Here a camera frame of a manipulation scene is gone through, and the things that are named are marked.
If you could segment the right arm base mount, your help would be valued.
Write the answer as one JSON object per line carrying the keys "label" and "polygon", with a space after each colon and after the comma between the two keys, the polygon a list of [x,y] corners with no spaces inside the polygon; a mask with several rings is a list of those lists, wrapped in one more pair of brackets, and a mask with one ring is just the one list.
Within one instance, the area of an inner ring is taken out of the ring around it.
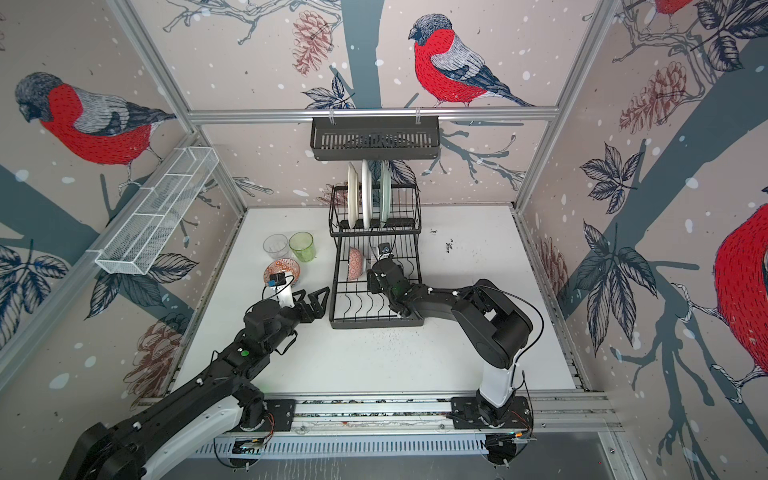
{"label": "right arm base mount", "polygon": [[458,430],[517,429],[528,431],[532,427],[532,408],[529,400],[513,394],[501,407],[486,400],[479,391],[472,396],[453,397],[446,417]]}

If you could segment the pink floral bowl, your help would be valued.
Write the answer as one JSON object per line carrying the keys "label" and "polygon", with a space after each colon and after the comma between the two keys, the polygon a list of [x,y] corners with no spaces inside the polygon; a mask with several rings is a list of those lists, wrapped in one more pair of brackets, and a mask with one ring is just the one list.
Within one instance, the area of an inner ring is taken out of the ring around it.
{"label": "pink floral bowl", "polygon": [[348,251],[348,270],[347,279],[357,281],[364,273],[366,258],[363,252],[357,248],[350,248]]}

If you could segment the green glass tumbler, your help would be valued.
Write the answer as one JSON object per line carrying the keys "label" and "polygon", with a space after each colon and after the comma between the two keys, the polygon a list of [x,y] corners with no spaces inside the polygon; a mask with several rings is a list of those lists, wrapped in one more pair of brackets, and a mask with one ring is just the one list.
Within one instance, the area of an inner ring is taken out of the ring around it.
{"label": "green glass tumbler", "polygon": [[293,234],[289,239],[289,248],[300,262],[309,263],[316,257],[314,237],[309,232]]}

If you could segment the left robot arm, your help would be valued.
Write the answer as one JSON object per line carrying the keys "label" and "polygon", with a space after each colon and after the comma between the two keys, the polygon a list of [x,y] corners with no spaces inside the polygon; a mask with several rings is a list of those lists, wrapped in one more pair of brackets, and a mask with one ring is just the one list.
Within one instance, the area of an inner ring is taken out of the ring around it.
{"label": "left robot arm", "polygon": [[301,323],[324,316],[329,288],[291,295],[292,305],[263,299],[249,307],[234,340],[191,380],[144,411],[112,427],[85,430],[70,453],[63,479],[160,479],[198,448],[244,421],[268,419],[254,384]]}

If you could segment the clear glass tumbler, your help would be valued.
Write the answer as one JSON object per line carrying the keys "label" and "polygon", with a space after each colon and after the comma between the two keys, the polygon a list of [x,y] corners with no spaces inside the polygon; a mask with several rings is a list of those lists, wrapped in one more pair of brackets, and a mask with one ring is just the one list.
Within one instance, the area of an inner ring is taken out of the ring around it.
{"label": "clear glass tumbler", "polygon": [[268,236],[264,240],[262,248],[265,253],[274,260],[289,258],[292,253],[289,246],[289,239],[283,234],[272,234]]}

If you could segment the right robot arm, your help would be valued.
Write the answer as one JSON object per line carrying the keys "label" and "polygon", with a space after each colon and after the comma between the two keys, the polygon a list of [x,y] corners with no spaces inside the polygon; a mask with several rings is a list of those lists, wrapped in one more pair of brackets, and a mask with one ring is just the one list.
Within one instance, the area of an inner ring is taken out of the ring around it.
{"label": "right robot arm", "polygon": [[511,414],[517,362],[528,349],[531,319],[493,282],[480,279],[458,289],[413,283],[391,258],[378,260],[367,273],[368,290],[383,294],[389,308],[408,320],[437,318],[456,322],[485,362],[476,392],[482,421],[499,427]]}

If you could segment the blue zigzag patterned bowl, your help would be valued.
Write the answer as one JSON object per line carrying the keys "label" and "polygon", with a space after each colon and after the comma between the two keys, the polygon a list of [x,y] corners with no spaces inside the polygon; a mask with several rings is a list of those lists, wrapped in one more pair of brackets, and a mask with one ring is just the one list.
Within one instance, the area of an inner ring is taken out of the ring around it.
{"label": "blue zigzag patterned bowl", "polygon": [[263,273],[263,281],[267,284],[273,274],[285,273],[292,275],[293,285],[299,283],[301,267],[300,264],[292,258],[281,258],[271,262]]}

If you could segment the cream plate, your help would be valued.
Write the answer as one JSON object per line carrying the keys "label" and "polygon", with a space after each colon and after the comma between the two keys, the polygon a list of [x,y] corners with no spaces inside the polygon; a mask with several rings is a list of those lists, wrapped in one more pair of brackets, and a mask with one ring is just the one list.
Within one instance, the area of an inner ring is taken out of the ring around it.
{"label": "cream plate", "polygon": [[354,229],[359,218],[359,175],[352,163],[347,171],[347,214],[349,228]]}

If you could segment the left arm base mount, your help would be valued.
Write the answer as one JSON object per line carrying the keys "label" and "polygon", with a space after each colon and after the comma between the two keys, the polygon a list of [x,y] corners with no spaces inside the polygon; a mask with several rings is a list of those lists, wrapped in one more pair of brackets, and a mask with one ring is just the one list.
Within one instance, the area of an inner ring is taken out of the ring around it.
{"label": "left arm base mount", "polygon": [[243,408],[236,432],[289,432],[297,406],[295,399],[263,399]]}

